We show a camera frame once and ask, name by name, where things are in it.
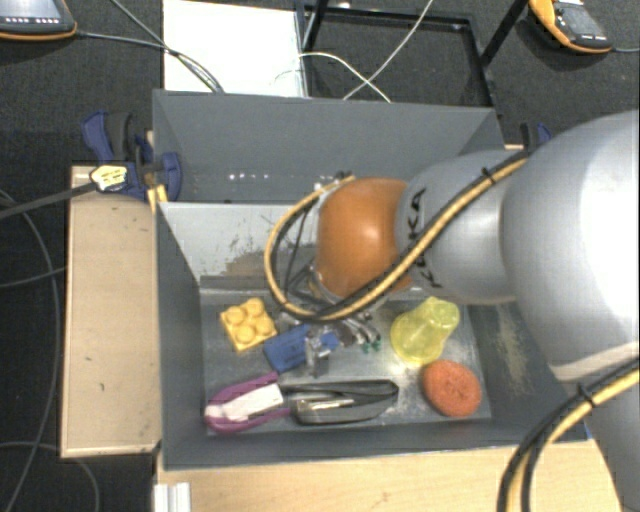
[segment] orange sponge ball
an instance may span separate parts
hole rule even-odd
[[[445,416],[472,415],[482,401],[480,382],[466,366],[448,360],[434,361],[422,373],[427,400]]]

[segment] blue object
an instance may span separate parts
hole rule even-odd
[[[101,164],[106,164],[114,159],[109,134],[104,124],[107,115],[104,110],[98,110],[81,124],[84,143],[96,154],[98,162]]]
[[[308,332],[309,325],[301,324],[264,342],[264,354],[274,370],[284,373],[305,363],[304,342]],[[322,334],[320,341],[329,350],[335,350],[340,344],[332,331]]]
[[[116,152],[113,148],[119,148],[120,144],[124,145],[126,138],[126,125],[123,125],[122,129],[114,129],[112,126],[110,130],[106,123],[108,116],[109,114],[104,110],[98,110],[81,123],[84,142],[95,153],[101,165],[116,159]],[[161,182],[167,189],[167,198],[169,201],[176,201],[182,188],[182,168],[177,153],[163,153],[161,161],[154,164],[152,162],[153,149],[148,141],[141,135],[136,135],[135,142],[140,148],[139,168],[133,162],[124,162],[123,165],[127,168],[127,185],[117,190],[102,190],[102,192],[116,192],[144,202],[147,200],[149,186],[142,181],[142,176],[147,173],[154,173],[158,176],[156,171],[164,171]]]

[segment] purple handle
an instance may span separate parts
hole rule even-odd
[[[239,396],[246,395],[251,391],[262,388],[264,386],[268,386],[269,384],[273,384],[277,381],[278,373],[270,372],[266,375],[263,375],[262,377],[258,377],[257,379],[228,386],[216,393],[213,398],[209,400],[209,405],[223,405],[227,402],[230,402],[231,400],[238,398]],[[266,423],[273,419],[283,418],[285,416],[288,416],[289,413],[290,409],[288,407],[283,407],[280,409],[275,409],[273,411],[268,411],[247,421],[232,421],[228,418],[214,418],[211,416],[205,416],[205,422],[207,423],[209,428],[215,430],[220,434],[235,434],[236,432],[242,432],[243,430],[257,427],[258,425],[262,425],[263,423]]]

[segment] black carpet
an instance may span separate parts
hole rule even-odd
[[[288,1],[234,2],[289,8]],[[161,1],[126,4],[152,29],[161,30]],[[145,37],[108,0],[68,0],[85,31]],[[363,5],[411,7],[422,1],[370,1]],[[434,13],[467,14],[481,45],[488,42],[509,0],[434,2]],[[587,7],[618,46],[640,42],[637,0],[587,0]],[[317,50],[346,58],[363,73],[374,71],[407,30],[407,22],[360,18],[327,19]],[[524,17],[491,64],[495,106],[507,142],[520,142],[523,121],[542,122],[553,133],[602,115],[638,108],[638,54],[577,56],[548,46]],[[0,42],[0,189],[18,202],[64,189],[74,162],[91,160],[79,122],[97,109],[129,111],[137,131],[151,127],[151,91],[161,85],[162,57],[150,49],[111,42],[74,40],[43,45]],[[314,58],[311,91],[341,97],[357,81],[335,62]],[[468,48],[460,34],[419,30],[377,84],[394,101],[479,105]],[[358,98],[374,98],[362,91]],[[53,265],[65,264],[66,206],[32,213]],[[46,270],[37,242],[23,219],[0,221],[0,283]],[[64,274],[56,281],[64,305]],[[54,361],[51,284],[0,288],[0,443],[32,440],[41,421]],[[58,440],[58,410],[46,423],[43,441]],[[29,451],[0,449],[0,509],[4,509]],[[101,489],[103,511],[150,507],[149,456],[88,461]],[[39,453],[14,510],[92,510],[89,480],[80,468]]]

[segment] black cable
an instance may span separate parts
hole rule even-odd
[[[36,199],[35,201],[30,201],[28,203],[17,204],[15,203],[15,201],[13,201],[11,203],[11,206],[9,206],[7,202],[2,202],[2,204],[4,206],[8,206],[8,208],[0,212],[0,220],[6,219],[8,217],[12,217],[14,215],[18,215],[20,213],[25,213],[30,210],[35,210],[36,208],[41,208],[49,204],[57,203],[60,201],[67,201],[74,197],[81,196],[82,194],[93,192],[95,190],[96,190],[96,185],[95,183],[91,182],[91,183],[85,183],[84,185],[80,185],[79,187],[74,187],[72,189],[65,190],[63,192],[51,194],[50,196],[46,196],[41,199]]]
[[[51,272],[45,272],[44,274],[38,274],[37,276],[27,277],[25,279],[18,279],[16,281],[11,281],[9,283],[0,283],[0,290],[10,290],[12,288],[18,288],[20,286],[25,286],[28,284],[36,283],[41,281],[42,279],[46,279],[47,277],[54,276],[56,274],[61,274],[65,271],[66,267],[54,268]]]
[[[2,196],[6,201],[15,203],[15,200],[2,189],[0,189],[0,196]],[[33,220],[31,219],[28,213],[22,213],[22,218],[28,224],[29,228],[33,232],[34,237],[36,238],[36,241],[38,242],[40,251],[42,252],[42,255],[46,262],[47,271],[49,273],[53,273],[54,268],[53,268],[53,263],[51,262],[51,255],[49,254],[49,250],[47,249],[47,246],[44,243],[44,240],[42,239],[42,235],[40,234],[40,231],[38,230],[36,225],[33,223]],[[62,309],[60,307],[60,292],[58,290],[58,283],[56,282],[55,275],[52,274],[49,279],[51,282],[51,292],[52,292],[53,306],[55,311],[55,325],[54,325],[55,348],[54,348],[54,356],[53,356],[51,384],[49,386],[49,392],[47,395],[44,412],[42,413],[42,419],[38,427],[36,438],[32,443],[26,442],[32,446],[31,453],[29,454],[29,458],[27,459],[24,469],[22,470],[22,474],[20,475],[18,484],[16,485],[16,488],[14,489],[11,499],[9,500],[9,504],[5,508],[5,512],[11,512],[11,510],[13,509],[15,502],[18,499],[20,492],[22,491],[24,482],[27,479],[27,475],[31,470],[31,466],[33,465],[33,461],[35,459],[36,453],[39,447],[42,445],[42,437],[44,436],[44,430],[47,425],[47,419],[51,414],[51,407],[53,406],[53,399],[55,397],[55,392],[56,392],[56,384],[58,382],[58,372],[59,372],[59,362],[60,362],[59,359],[60,359],[60,351],[62,347],[62,325],[61,325]],[[96,495],[96,504],[99,505],[99,502],[100,502],[99,495]]]
[[[311,276],[311,268],[313,265],[313,260],[315,258],[310,258],[307,263],[302,265],[300,269],[291,277],[289,280],[289,288],[296,290],[298,289],[300,282],[304,280],[304,278],[309,278]]]
[[[138,27],[144,30],[151,38],[153,38],[160,46],[162,46],[167,53],[176,57],[183,66],[185,66],[189,71],[191,71],[194,75],[198,77],[200,81],[202,81],[212,92],[224,94],[224,89],[220,85],[220,82],[201,64],[197,61],[184,55],[183,53],[176,52],[167,46],[164,40],[158,36],[153,30],[151,30],[147,25],[145,25],[142,20],[136,17],[129,9],[127,9],[124,5],[122,5],[118,0],[109,0],[113,5],[115,5],[118,9],[120,9],[131,21],[133,21]],[[200,72],[206,78],[203,79],[200,76]]]
[[[278,269],[278,253],[280,252],[280,245],[282,244],[282,241],[286,238],[288,231],[293,227],[293,225],[295,224],[295,222],[298,220],[298,218],[300,218],[302,215],[307,215],[308,212],[311,211],[311,209],[318,203],[318,200],[316,199],[315,201],[312,201],[311,203],[309,203],[304,209],[300,210],[296,215],[294,215],[293,217],[291,217],[283,226],[282,229],[280,230],[280,232],[278,233],[278,236],[276,237],[275,243],[274,243],[274,247],[273,247],[273,251],[271,251],[271,254],[269,255],[269,259],[271,260],[271,268],[273,268],[273,272],[274,272],[274,278],[277,280],[278,279],[278,275],[277,275],[277,269]],[[289,259],[289,266],[293,266],[293,257],[291,257]]]
[[[599,381],[595,382],[591,386],[587,388],[588,394],[597,393],[600,389],[606,387],[611,382],[615,381],[620,375],[626,374],[629,371],[638,368],[638,361],[631,361],[630,363],[613,370],[613,372],[607,374]],[[511,488],[513,477],[516,474],[516,471],[520,464],[522,463],[522,459],[524,456],[532,449],[534,445],[538,442],[542,443],[541,446],[544,445],[544,442],[548,438],[551,433],[551,430],[555,428],[558,420],[562,420],[573,411],[576,407],[578,407],[581,403],[587,401],[583,394],[576,394],[570,397],[567,401],[560,404],[553,411],[551,411],[545,418],[540,421],[520,442],[520,445],[511,456],[511,460],[507,465],[506,469],[502,474],[502,480],[500,482],[500,488],[498,491],[498,502],[497,502],[497,511],[498,512],[506,512],[507,510],[507,500],[509,490]]]
[[[209,90],[214,93],[223,93],[224,90],[222,86],[218,82],[218,80],[209,72],[207,69],[198,63],[196,60],[191,57],[185,55],[184,53],[180,53],[179,51],[173,50],[166,45],[152,43],[150,41],[145,41],[143,39],[134,39],[131,37],[122,37],[122,36],[114,36],[110,34],[96,34],[94,32],[85,32],[84,30],[78,30],[76,32],[76,36],[79,38],[86,39],[100,39],[104,41],[113,41],[117,43],[127,43],[136,46],[142,46],[146,48],[152,48],[154,50],[161,51],[163,53],[167,53],[172,57],[177,58],[182,64],[193,73]]]
[[[302,240],[302,231],[304,230],[304,224],[307,221],[307,217],[309,216],[309,212],[311,208],[306,208],[304,211],[304,215],[302,216],[302,220],[300,221],[300,225],[298,226],[298,235],[296,236],[296,241],[293,244],[293,250],[291,252],[291,256],[289,257],[289,263],[287,265],[287,271],[284,277],[284,286],[283,290],[287,293],[289,289],[289,283],[291,279],[291,271],[293,270],[293,262],[296,259],[296,254],[298,253],[298,249],[300,248],[300,241]]]
[[[52,444],[40,443],[36,445],[35,443],[29,441],[15,441],[8,443],[0,443],[0,450],[8,450],[11,448],[33,448],[37,447],[38,450],[48,450],[50,452],[58,453],[58,448]],[[93,488],[93,497],[94,497],[94,512],[100,511],[100,488],[98,486],[98,481],[96,480],[93,471],[87,466],[84,462],[78,459],[72,459],[72,461],[82,468],[82,471],[85,472],[87,478],[91,482],[91,487]]]
[[[522,479],[522,488],[521,488],[521,505],[522,512],[531,512],[531,483],[533,481],[533,474],[535,472],[536,464],[540,459],[540,454],[542,453],[545,445],[547,444],[547,440],[549,436],[553,433],[553,431],[558,427],[558,424],[564,420],[564,418],[572,413],[577,407],[582,405],[583,403],[590,403],[592,408],[595,408],[593,404],[592,395],[598,393],[608,385],[612,384],[619,378],[630,374],[631,372],[637,371],[640,367],[640,361],[638,359],[634,359],[616,369],[612,372],[608,373],[601,379],[598,379],[595,383],[590,386],[581,386],[582,389],[576,393],[576,395],[567,402],[564,410],[555,416],[551,421],[549,421],[546,425],[544,425],[543,431],[538,435],[530,447],[529,460],[525,466],[525,471]]]

